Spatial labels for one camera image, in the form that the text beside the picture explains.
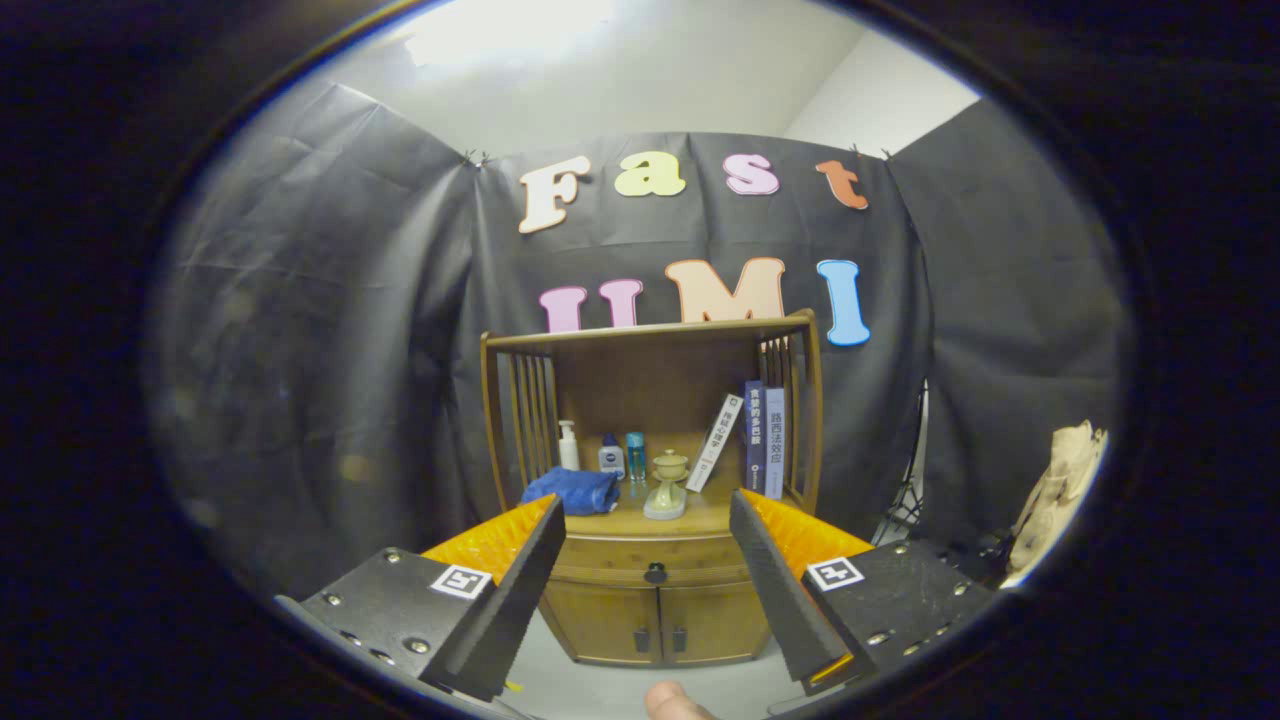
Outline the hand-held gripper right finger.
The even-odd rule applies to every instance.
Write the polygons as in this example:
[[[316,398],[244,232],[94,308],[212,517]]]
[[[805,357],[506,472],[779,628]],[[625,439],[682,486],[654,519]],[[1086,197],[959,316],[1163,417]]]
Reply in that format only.
[[[788,675],[808,694],[908,667],[995,601],[945,550],[873,546],[748,489],[731,498],[730,529]]]

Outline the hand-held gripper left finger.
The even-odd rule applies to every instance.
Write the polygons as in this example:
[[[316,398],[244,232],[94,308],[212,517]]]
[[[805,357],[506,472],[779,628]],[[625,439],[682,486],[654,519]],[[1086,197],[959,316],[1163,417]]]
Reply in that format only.
[[[291,624],[408,693],[489,701],[506,680],[566,538],[548,495],[424,553],[385,547],[305,600]]]

